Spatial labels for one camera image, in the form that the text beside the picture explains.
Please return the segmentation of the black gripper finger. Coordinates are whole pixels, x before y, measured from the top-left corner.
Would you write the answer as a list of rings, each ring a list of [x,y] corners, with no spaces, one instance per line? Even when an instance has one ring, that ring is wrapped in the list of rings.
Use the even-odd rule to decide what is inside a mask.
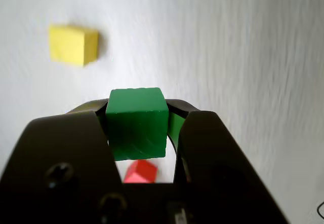
[[[220,117],[167,100],[184,119],[178,137],[189,201],[198,223],[287,223],[273,196]]]
[[[1,223],[124,222],[106,105],[93,100],[26,126],[1,177]]]

